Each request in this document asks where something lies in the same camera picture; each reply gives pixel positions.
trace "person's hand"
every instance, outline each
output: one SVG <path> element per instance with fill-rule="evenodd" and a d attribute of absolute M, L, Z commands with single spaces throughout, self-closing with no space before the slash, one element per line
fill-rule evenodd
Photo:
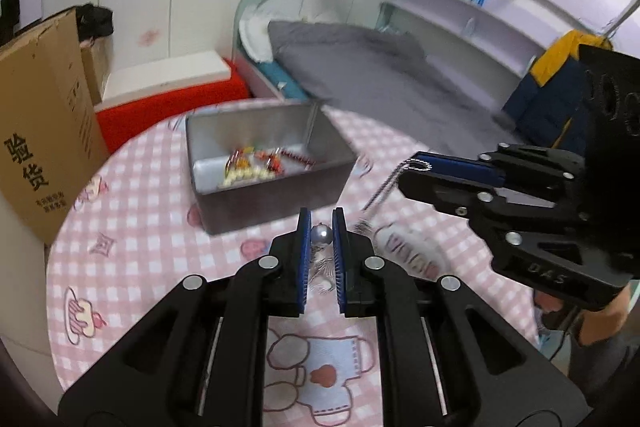
<path fill-rule="evenodd" d="M 564 302 L 545 293 L 536 292 L 534 301 L 543 312 L 557 312 L 562 309 Z M 629 302 L 631 302 L 631 286 L 627 286 L 611 301 L 609 306 L 599 312 L 582 312 L 582 328 L 578 341 L 582 346 L 590 346 L 604 339 L 610 339 L 619 333 L 629 316 Z"/>

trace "tablecloth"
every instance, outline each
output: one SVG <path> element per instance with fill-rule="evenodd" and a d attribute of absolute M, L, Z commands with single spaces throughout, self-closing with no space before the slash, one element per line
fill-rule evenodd
<path fill-rule="evenodd" d="M 274 102 L 246 101 L 208 110 L 268 103 Z M 360 154 L 336 205 L 353 224 L 392 170 L 416 151 L 428 149 L 369 118 L 323 110 Z M 274 237 L 295 229 L 297 216 L 291 216 L 210 237 L 200 227 L 189 172 L 183 115 L 130 140 L 76 200 L 47 266 L 49 338 L 63 388 L 183 277 L 231 276 L 265 254 Z M 313 211 L 313 223 L 330 223 L 332 208 Z M 530 290 L 490 269 L 490 252 L 465 219 L 439 214 L 394 190 L 372 228 L 384 255 L 428 277 L 443 271 L 456 274 L 536 341 Z M 409 266 L 412 251 L 420 249 L 439 252 L 446 268 L 437 263 Z M 374 319 L 346 319 L 338 313 L 334 292 L 310 288 L 303 317 L 270 319 L 264 425 L 381 426 L 377 348 Z M 291 353 L 298 353 L 299 360 Z"/>

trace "silver screw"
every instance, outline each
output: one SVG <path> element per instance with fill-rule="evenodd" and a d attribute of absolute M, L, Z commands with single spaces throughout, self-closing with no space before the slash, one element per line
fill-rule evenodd
<path fill-rule="evenodd" d="M 440 281 L 440 286 L 442 286 L 446 290 L 449 290 L 450 292 L 454 292 L 460 289 L 460 279 L 451 275 L 447 275 Z"/>
<path fill-rule="evenodd" d="M 185 290 L 197 290 L 202 286 L 202 277 L 199 275 L 190 275 L 182 281 L 182 287 Z"/>
<path fill-rule="evenodd" d="M 507 243 L 514 247 L 519 247 L 522 244 L 522 236 L 518 232 L 507 232 L 504 238 L 507 240 Z"/>
<path fill-rule="evenodd" d="M 484 201 L 484 203 L 491 203 L 494 201 L 494 195 L 488 192 L 478 192 L 478 199 Z"/>
<path fill-rule="evenodd" d="M 383 266 L 385 266 L 385 260 L 382 259 L 382 257 L 373 255 L 371 257 L 367 257 L 364 260 L 364 266 L 366 266 L 370 270 L 380 270 Z"/>
<path fill-rule="evenodd" d="M 260 268 L 264 268 L 265 270 L 270 270 L 271 268 L 275 268 L 278 265 L 278 258 L 273 255 L 265 255 L 264 257 L 260 257 L 260 261 L 258 261 Z"/>

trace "silver bead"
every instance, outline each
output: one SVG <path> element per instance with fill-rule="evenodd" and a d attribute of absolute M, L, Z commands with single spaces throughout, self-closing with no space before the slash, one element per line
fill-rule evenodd
<path fill-rule="evenodd" d="M 324 223 L 314 226 L 311 229 L 311 246 L 326 247 L 334 241 L 334 232 Z"/>

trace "red fabric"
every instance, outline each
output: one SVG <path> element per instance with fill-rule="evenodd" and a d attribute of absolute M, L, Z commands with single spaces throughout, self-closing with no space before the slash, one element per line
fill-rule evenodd
<path fill-rule="evenodd" d="M 238 70 L 229 60 L 226 63 L 231 67 L 229 80 L 164 92 L 97 113 L 109 152 L 113 154 L 131 138 L 165 118 L 214 103 L 249 98 L 249 90 Z"/>

